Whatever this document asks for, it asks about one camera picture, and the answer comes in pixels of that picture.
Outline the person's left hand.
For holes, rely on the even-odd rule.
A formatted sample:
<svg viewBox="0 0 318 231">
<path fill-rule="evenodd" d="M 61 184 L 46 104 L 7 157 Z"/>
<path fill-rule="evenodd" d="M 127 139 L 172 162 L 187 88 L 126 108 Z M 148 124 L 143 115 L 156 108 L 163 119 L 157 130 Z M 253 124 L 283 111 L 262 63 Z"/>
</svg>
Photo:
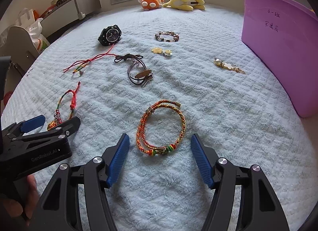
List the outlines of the person's left hand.
<svg viewBox="0 0 318 231">
<path fill-rule="evenodd" d="M 24 224 L 26 227 L 28 227 L 30 224 L 33 212 L 36 209 L 37 203 L 39 201 L 39 193 L 37 191 L 37 182 L 34 175 L 28 175 L 26 182 L 28 194 L 24 207 L 15 200 L 1 198 L 1 226 L 4 226 L 3 230 L 20 230 L 19 228 L 15 228 L 15 221 L 13 224 L 9 224 L 8 221 L 14 220 L 23 213 L 25 213 L 27 220 L 23 220 L 22 224 Z"/>
</svg>

